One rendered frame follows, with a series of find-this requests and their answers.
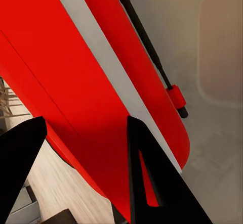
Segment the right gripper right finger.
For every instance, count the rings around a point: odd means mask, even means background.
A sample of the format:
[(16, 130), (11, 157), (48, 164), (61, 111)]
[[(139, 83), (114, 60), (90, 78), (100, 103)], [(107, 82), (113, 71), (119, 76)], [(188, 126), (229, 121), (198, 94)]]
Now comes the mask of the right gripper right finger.
[[(146, 124), (127, 117), (131, 224), (213, 224)], [(141, 151), (159, 207), (147, 204)]]

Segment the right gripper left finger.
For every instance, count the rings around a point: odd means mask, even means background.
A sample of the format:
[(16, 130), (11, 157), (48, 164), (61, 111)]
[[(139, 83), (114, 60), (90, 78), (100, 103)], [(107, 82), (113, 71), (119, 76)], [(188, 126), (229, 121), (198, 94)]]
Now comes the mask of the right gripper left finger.
[(5, 224), (47, 136), (42, 116), (0, 136), (0, 224)]

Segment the radio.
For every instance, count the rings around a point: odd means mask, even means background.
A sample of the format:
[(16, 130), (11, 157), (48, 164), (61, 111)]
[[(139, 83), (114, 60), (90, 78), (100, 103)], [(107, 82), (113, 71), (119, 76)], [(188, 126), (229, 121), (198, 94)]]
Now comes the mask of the radio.
[[(56, 154), (129, 224), (128, 116), (146, 124), (182, 173), (186, 102), (130, 0), (0, 0), (0, 77), (45, 119)], [(147, 204), (159, 207), (139, 154)]]

